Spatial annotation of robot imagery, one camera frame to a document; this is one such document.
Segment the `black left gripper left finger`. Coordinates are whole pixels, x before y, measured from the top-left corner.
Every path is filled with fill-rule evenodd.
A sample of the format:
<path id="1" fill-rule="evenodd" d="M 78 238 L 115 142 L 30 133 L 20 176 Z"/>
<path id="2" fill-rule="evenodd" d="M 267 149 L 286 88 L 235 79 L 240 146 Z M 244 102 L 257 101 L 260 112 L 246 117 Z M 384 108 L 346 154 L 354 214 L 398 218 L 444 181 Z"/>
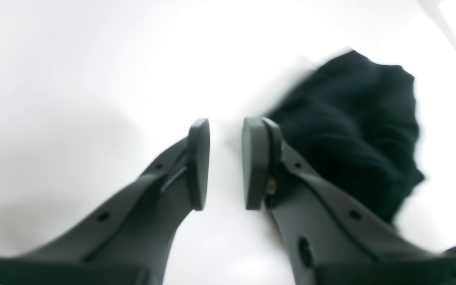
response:
<path id="1" fill-rule="evenodd" d="M 177 229 L 205 207 L 210 128 L 198 119 L 121 191 L 66 233 L 0 257 L 0 285 L 161 285 Z"/>

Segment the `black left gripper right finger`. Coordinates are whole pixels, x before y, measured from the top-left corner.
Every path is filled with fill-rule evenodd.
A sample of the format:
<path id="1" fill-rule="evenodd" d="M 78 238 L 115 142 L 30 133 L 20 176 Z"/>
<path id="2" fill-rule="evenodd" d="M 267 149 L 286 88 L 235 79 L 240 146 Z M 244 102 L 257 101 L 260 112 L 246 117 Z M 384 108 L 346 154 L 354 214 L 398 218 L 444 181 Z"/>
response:
<path id="1" fill-rule="evenodd" d="M 245 207 L 269 212 L 297 285 L 456 285 L 456 250 L 402 238 L 289 146 L 268 118 L 242 129 Z"/>

